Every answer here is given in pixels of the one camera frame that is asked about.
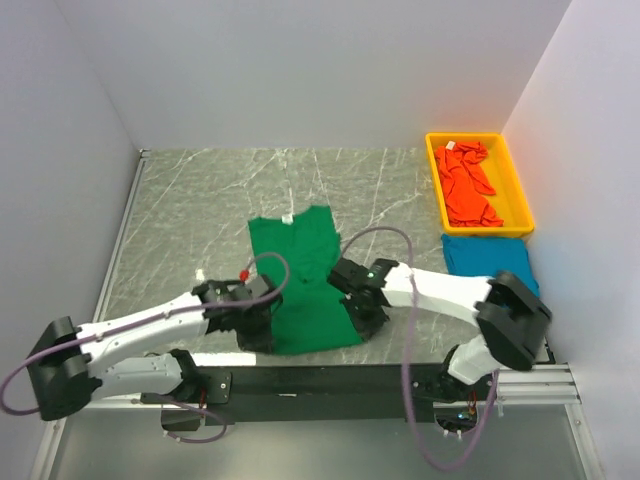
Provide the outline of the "green t-shirt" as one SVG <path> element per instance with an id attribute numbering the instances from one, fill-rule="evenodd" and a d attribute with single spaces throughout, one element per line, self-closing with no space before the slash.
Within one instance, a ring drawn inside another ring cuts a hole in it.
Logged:
<path id="1" fill-rule="evenodd" d="M 290 223 L 257 217 L 248 222 L 253 254 L 274 252 L 290 268 L 283 302 L 272 311 L 273 353 L 300 355 L 363 343 L 327 278 L 340 258 L 341 237 L 328 206 L 313 205 Z"/>

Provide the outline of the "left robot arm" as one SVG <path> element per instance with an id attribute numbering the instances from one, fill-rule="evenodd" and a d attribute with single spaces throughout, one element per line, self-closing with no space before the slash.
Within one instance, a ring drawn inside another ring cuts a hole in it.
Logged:
<path id="1" fill-rule="evenodd" d="M 233 331 L 239 347 L 271 352 L 271 310 L 282 301 L 280 288 L 259 275 L 247 283 L 208 280 L 164 304 L 100 323 L 55 320 L 32 349 L 35 360 L 27 368 L 37 412 L 53 421 L 92 401 L 136 393 L 184 403 L 207 400 L 211 382 L 188 351 L 152 350 Z"/>

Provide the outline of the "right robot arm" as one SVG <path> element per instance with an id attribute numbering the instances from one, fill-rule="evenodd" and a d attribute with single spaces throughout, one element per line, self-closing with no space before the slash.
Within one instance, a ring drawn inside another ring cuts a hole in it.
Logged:
<path id="1" fill-rule="evenodd" d="M 356 331 L 366 339 L 388 320 L 387 308 L 415 307 L 457 318 L 479 333 L 447 353 L 439 371 L 418 382 L 419 394 L 452 403 L 502 367 L 533 369 L 551 324 L 551 311 L 513 273 L 464 277 L 377 259 L 370 267 L 341 258 L 328 283 L 343 295 Z"/>

